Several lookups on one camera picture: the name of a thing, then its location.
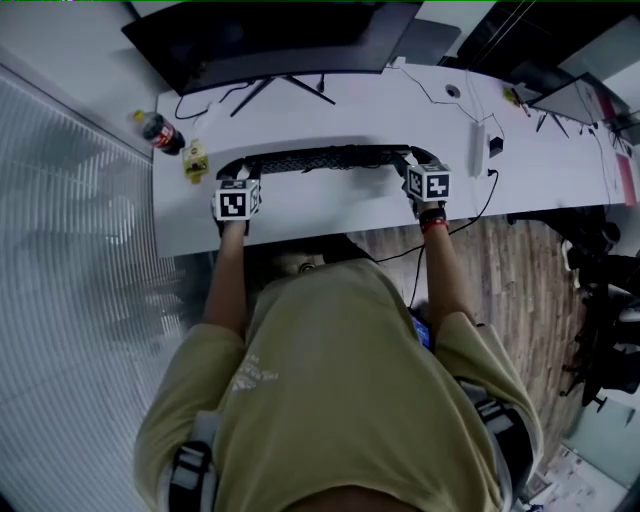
monitor stand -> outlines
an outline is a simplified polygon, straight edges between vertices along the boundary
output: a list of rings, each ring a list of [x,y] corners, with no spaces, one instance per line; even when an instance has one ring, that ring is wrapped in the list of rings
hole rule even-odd
[[[300,87],[301,89],[304,89],[305,91],[310,92],[311,94],[318,96],[318,98],[322,98],[324,101],[327,101],[329,103],[331,103],[332,105],[335,105],[336,102],[333,100],[330,100],[329,98],[327,98],[324,94],[319,93],[318,91],[316,91],[315,89],[313,89],[312,87],[309,87],[307,84],[301,82],[300,80],[298,80],[297,78],[293,78],[292,76],[272,76],[271,78],[265,78],[264,80],[262,80],[248,95],[245,99],[242,100],[242,102],[240,103],[240,105],[238,105],[233,112],[231,112],[231,114],[229,115],[229,117],[233,117],[235,116],[238,112],[240,112],[244,106],[249,103],[253,98],[255,98],[258,94],[260,94],[260,92],[262,92],[264,90],[264,88],[269,85],[271,82],[273,82],[276,78],[282,78],[283,80],[286,80],[287,82],[296,85],[298,87]]]

wooden floor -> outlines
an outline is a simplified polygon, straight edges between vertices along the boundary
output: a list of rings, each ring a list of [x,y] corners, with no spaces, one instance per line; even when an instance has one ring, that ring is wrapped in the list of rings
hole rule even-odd
[[[451,223],[451,229],[462,222]],[[417,226],[350,233],[351,240],[375,259],[404,252],[421,243]],[[584,309],[572,278],[564,270],[559,236],[540,222],[504,217],[481,219],[452,236],[469,279],[475,320],[491,323],[531,395],[545,434],[545,461],[556,452],[580,407],[580,389],[569,398],[570,363]],[[409,305],[420,251],[381,263]],[[424,256],[415,304],[426,298]]]

black wristband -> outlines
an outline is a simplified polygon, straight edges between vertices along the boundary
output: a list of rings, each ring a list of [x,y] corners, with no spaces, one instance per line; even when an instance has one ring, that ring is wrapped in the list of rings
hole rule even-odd
[[[420,214],[420,227],[424,226],[427,222],[433,219],[447,220],[447,214],[444,208],[430,208]]]

ribbed glass panel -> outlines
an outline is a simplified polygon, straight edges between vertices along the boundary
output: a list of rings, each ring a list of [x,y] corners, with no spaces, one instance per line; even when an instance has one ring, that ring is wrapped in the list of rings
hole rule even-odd
[[[207,279],[156,257],[152,219],[148,161],[0,77],[0,492],[17,512],[144,510],[133,442]]]

olive green t-shirt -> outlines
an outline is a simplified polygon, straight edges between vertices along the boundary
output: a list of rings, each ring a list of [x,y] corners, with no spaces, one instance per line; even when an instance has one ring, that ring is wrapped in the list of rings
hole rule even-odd
[[[136,485],[152,509],[200,410],[221,415],[216,512],[280,512],[346,485],[429,512],[499,510],[488,435],[454,377],[520,406],[541,439],[495,330],[453,313],[429,352],[393,284],[366,260],[269,286],[247,344],[198,325],[178,349],[136,442]]]

